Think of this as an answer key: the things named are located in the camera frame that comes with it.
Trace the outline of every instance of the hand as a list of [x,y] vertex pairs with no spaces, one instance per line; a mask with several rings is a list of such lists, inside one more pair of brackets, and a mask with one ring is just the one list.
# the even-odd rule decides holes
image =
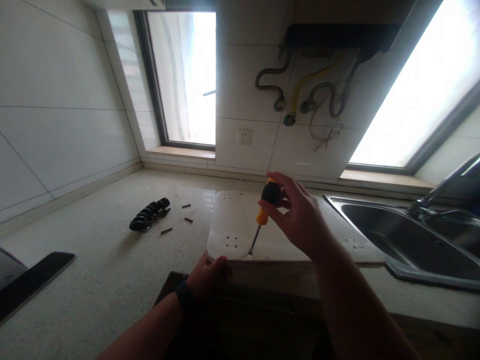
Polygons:
[[225,266],[226,263],[226,256],[217,257],[214,262],[210,263],[207,252],[203,253],[198,264],[186,279],[186,285],[194,297],[203,298],[212,288],[218,275],[222,275],[226,280],[233,277],[232,270]]
[[[291,243],[312,259],[319,252],[320,240],[332,238],[330,229],[320,213],[317,200],[305,190],[302,184],[290,176],[280,172],[266,174],[282,185],[283,190],[275,205],[265,200],[260,200],[258,204]],[[288,211],[284,215],[277,208],[286,208]]]

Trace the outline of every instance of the window sill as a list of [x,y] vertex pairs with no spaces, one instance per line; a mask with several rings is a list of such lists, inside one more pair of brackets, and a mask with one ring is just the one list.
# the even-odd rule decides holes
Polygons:
[[190,159],[215,160],[215,151],[187,149],[184,147],[159,146],[148,150],[147,153]]
[[415,176],[388,174],[381,172],[345,170],[338,179],[339,185],[361,186],[361,187],[409,187],[433,189],[434,184],[419,179]]

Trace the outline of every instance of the sink basin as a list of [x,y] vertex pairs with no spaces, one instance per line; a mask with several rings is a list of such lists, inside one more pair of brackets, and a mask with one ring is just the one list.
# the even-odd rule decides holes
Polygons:
[[432,229],[436,227],[434,232],[409,217],[405,207],[335,196],[325,198],[362,236],[385,253],[386,267],[395,277],[480,291],[480,259],[442,235],[440,226],[454,232],[449,225],[429,223]]
[[480,258],[480,226],[431,218],[425,224],[455,245]]

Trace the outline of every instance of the kitchen counter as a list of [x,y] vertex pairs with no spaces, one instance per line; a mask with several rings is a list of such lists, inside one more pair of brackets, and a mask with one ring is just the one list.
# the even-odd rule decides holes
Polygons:
[[[97,356],[152,307],[169,272],[189,273],[194,268],[206,247],[216,192],[260,193],[263,186],[143,169],[0,239],[0,247],[29,267],[53,251],[77,254],[63,273],[0,327],[0,358]],[[170,213],[148,233],[130,231],[133,217],[162,197],[170,200]],[[170,227],[172,231],[159,236]],[[480,294],[398,280],[384,267],[361,272],[392,314],[480,330]],[[320,298],[314,275],[265,279],[238,274],[234,281]]]

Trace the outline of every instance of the wall socket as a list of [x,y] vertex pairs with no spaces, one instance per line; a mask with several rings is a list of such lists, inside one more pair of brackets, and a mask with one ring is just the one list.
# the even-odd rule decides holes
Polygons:
[[237,129],[235,142],[239,145],[250,145],[253,132],[253,130],[249,129]]

